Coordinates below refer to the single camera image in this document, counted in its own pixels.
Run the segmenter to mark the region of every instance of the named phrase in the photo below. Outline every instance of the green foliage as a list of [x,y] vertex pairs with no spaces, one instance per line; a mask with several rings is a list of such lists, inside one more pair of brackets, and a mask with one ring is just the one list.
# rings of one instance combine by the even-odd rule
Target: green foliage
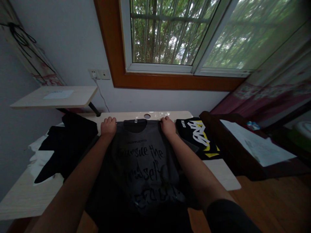
[[[218,3],[219,0],[131,0],[131,13],[211,20]],[[178,19],[131,20],[135,62],[191,65],[208,28],[208,23]]]
[[266,42],[278,34],[281,23],[293,12],[296,0],[240,0],[215,43],[204,67],[257,69],[273,50],[248,65]]
[[[130,1],[133,61],[182,65],[192,65],[220,2]],[[204,67],[256,69],[245,66],[275,36],[278,26],[293,12],[295,2],[297,0],[240,0]],[[149,17],[133,17],[133,14]],[[167,16],[166,20],[160,20],[161,16]],[[194,19],[205,22],[194,22]]]

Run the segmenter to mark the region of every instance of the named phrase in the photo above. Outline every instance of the desk hole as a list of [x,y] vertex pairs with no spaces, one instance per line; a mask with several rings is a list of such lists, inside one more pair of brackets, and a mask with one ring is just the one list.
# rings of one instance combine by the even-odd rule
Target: desk hole
[[145,115],[144,115],[144,118],[145,118],[145,119],[150,119],[150,117],[151,117],[150,114],[145,114]]

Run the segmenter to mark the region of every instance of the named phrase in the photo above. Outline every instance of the forearm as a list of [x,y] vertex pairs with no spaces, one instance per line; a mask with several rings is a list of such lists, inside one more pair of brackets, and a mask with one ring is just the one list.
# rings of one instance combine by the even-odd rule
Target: forearm
[[112,140],[103,135],[77,165],[31,232],[75,232]]
[[214,174],[177,134],[172,134],[168,140],[204,212],[217,199],[234,201]]

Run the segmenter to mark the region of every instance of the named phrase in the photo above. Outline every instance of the window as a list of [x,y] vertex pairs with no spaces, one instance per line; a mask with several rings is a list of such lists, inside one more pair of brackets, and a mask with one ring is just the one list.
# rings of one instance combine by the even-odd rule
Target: window
[[114,87],[232,91],[307,21],[303,1],[94,3]]
[[298,0],[121,0],[127,72],[247,77],[307,19]]

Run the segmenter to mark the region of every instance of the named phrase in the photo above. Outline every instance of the power outlet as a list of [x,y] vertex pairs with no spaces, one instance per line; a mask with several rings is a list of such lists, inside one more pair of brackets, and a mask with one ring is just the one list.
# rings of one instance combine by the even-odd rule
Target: power outlet
[[110,75],[109,75],[109,71],[108,70],[98,69],[97,73],[98,73],[97,79],[106,79],[106,80],[110,79]]
[[98,79],[97,69],[88,69],[88,72],[90,73],[91,79]]

